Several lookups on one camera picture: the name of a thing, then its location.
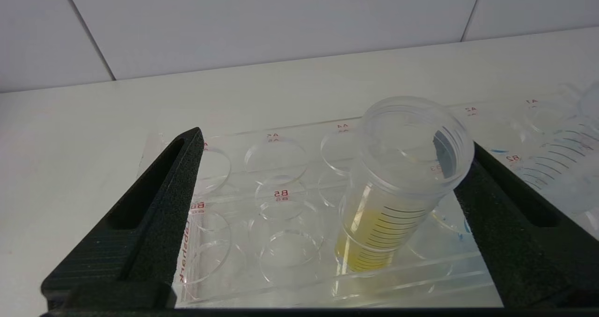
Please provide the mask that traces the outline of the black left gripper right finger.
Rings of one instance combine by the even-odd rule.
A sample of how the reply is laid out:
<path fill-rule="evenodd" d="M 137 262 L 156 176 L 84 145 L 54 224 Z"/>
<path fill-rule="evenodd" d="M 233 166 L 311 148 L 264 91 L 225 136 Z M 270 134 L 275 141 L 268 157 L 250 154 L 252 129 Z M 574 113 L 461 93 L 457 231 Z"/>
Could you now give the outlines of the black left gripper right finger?
<path fill-rule="evenodd" d="M 479 144 L 455 194 L 507 308 L 597 308 L 599 244 Z"/>

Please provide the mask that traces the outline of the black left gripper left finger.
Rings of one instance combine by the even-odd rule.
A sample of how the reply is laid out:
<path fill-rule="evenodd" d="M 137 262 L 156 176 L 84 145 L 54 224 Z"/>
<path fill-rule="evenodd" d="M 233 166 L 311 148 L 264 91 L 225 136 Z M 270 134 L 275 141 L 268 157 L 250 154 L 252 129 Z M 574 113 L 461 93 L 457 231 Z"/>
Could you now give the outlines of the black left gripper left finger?
<path fill-rule="evenodd" d="M 43 280 L 49 309 L 165 308 L 204 152 L 201 129 L 176 136 Z"/>

